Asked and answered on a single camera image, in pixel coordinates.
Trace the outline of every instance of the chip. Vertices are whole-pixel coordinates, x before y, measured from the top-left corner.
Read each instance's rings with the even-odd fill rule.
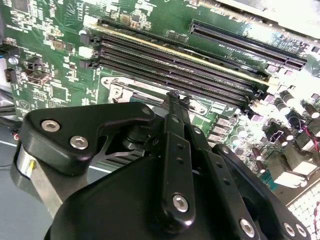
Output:
[[[55,37],[52,35],[48,35],[48,40],[53,41],[53,40],[55,40]]]
[[[62,41],[54,40],[53,41],[53,46],[54,46],[55,49],[58,49],[58,50],[64,49],[64,43]]]
[[[130,16],[127,14],[120,14],[120,23],[130,25]]]
[[[74,46],[70,43],[66,43],[64,45],[65,50],[67,50],[68,52],[72,52],[72,50],[74,49]]]
[[[140,16],[139,15],[133,15],[131,20],[134,21],[134,22],[139,22],[140,21]]]
[[[12,7],[25,13],[29,12],[29,0],[12,0]]]
[[[177,37],[177,40],[178,41],[181,41],[181,42],[186,42],[186,41],[188,41],[188,37],[187,36],[183,36],[183,35],[178,35],[178,37]]]
[[[60,99],[63,101],[67,100],[67,90],[65,88],[51,86],[51,96],[55,99]]]

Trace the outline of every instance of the integrated circuit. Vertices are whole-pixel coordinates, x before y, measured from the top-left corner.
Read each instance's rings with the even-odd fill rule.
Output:
[[[51,96],[54,99],[59,99],[65,102],[67,100],[67,90],[65,88],[52,85]]]
[[[12,0],[12,7],[25,13],[29,12],[29,0]]]
[[[131,22],[131,18],[129,15],[127,14],[120,14],[120,23],[124,24],[124,25],[130,25]]]

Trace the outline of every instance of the black capacitor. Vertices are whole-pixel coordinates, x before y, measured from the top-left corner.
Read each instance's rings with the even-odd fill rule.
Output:
[[[320,113],[311,104],[306,105],[304,109],[308,112],[310,117],[313,119],[317,119],[320,116]]]
[[[258,148],[256,148],[256,147],[252,148],[252,153],[253,153],[253,156],[254,156],[255,160],[261,160],[262,159],[261,153],[260,153]]]
[[[289,128],[287,128],[286,126],[282,127],[283,130],[283,136],[285,137],[285,139],[287,141],[291,141],[294,139],[294,136],[292,135],[291,131],[289,130]]]
[[[266,167],[261,161],[256,161],[255,162],[256,167],[258,168],[258,172],[263,174],[266,172]]]
[[[285,146],[288,145],[288,141],[287,141],[287,139],[286,139],[283,135],[281,135],[281,136],[278,138],[278,140],[279,140],[279,143],[281,144],[282,147],[285,147]]]

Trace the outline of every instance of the silver screw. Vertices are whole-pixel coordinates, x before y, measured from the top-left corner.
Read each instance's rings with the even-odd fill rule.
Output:
[[[11,56],[9,57],[8,62],[12,65],[17,65],[19,63],[19,60],[15,56]]]
[[[197,127],[194,128],[194,131],[197,133],[197,134],[201,134],[201,130]]]
[[[172,120],[174,121],[174,122],[176,122],[176,123],[179,123],[179,120],[176,118],[176,117],[172,117]]]
[[[291,237],[294,237],[296,234],[295,234],[295,231],[294,229],[286,222],[283,223],[283,226],[286,230],[286,232],[291,236]]]
[[[84,150],[89,145],[87,139],[85,139],[83,136],[73,136],[70,139],[70,144],[72,147],[78,150]]]
[[[250,222],[248,222],[244,218],[240,220],[240,226],[245,234],[247,234],[250,238],[253,238],[255,236],[254,228],[252,227]]]
[[[226,146],[223,146],[223,147],[222,147],[222,151],[223,151],[225,154],[228,154],[228,153],[229,153],[229,149],[228,149]]]
[[[306,231],[304,230],[304,228],[302,226],[300,226],[299,224],[296,224],[295,225],[296,228],[298,229],[298,232],[303,236],[303,237],[307,237],[307,233]]]
[[[148,114],[148,115],[151,114],[150,110],[146,107],[142,108],[142,112],[144,112],[145,114]]]
[[[41,123],[41,127],[43,130],[45,130],[47,132],[51,132],[51,133],[54,133],[60,129],[59,123],[57,123],[54,120],[44,120]]]
[[[173,196],[172,201],[173,205],[179,212],[185,213],[186,211],[188,211],[189,205],[187,200],[183,196],[176,194]]]

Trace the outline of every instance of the surface-mount component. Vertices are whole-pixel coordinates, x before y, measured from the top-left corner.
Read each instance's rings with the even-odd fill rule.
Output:
[[[317,168],[317,153],[299,150],[293,144],[283,149],[283,154],[293,172],[308,176]]]

